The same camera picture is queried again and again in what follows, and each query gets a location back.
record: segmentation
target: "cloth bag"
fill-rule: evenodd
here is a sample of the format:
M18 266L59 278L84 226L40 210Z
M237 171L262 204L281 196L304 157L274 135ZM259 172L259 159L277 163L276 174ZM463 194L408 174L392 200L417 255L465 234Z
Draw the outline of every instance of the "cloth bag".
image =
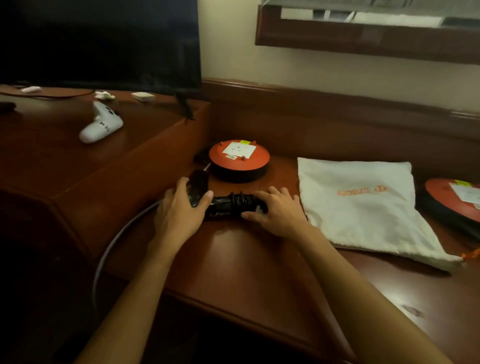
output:
M300 198L310 223L334 245L391 253L451 271L447 254L415 209L411 164L298 158Z

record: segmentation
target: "gray cable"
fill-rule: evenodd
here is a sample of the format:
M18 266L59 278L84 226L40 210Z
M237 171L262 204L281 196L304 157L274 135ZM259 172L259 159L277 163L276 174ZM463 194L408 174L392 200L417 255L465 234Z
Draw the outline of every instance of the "gray cable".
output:
M121 230L117 233L117 235L115 235L115 237L112 239L110 244L108 244L107 249L103 253L102 258L100 259L100 262L98 263L98 266L96 267L95 278L93 280L92 304L93 304L93 308L95 310L95 313L98 313L97 309L96 309L96 289L97 289L97 285L98 285L98 280L100 278L100 274L102 273L103 266L105 265L105 261L107 260L108 254L110 254L110 250L112 250L112 248L115 245L115 243L117 242L117 240L120 238L120 236L122 236L122 234L125 232L125 230L130 225L132 225L136 220L141 218L147 212L149 212L149 211L153 210L155 207L157 207L159 203L160 203L160 201L155 202L153 205L147 207L145 210L143 210L141 213L139 213L137 216L135 216L133 219L131 219L129 222L127 222L127 224L123 228L121 228Z

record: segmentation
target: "person's left arm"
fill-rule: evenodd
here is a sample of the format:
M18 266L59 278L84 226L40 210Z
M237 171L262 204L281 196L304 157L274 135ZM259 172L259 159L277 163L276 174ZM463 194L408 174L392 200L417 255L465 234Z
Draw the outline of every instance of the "person's left arm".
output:
M187 181L182 177L175 193L173 189L165 192L155 217L156 235L149 243L146 258L75 364L141 361L173 259L198 230L212 202L213 192L208 191L197 207L191 207Z

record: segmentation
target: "black television screen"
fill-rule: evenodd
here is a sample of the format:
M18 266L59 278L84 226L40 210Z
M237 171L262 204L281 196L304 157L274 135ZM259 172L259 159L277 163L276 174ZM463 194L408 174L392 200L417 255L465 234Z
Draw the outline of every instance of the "black television screen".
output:
M201 85L197 0L1 0L0 84L147 91Z

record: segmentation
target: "yellow label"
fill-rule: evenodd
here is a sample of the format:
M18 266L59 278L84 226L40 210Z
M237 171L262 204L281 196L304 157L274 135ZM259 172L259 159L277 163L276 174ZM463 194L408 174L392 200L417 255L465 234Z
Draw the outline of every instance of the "yellow label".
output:
M459 186L465 186L465 187L471 187L471 186L472 186L471 183L464 182L464 181L455 180L455 182L456 182Z

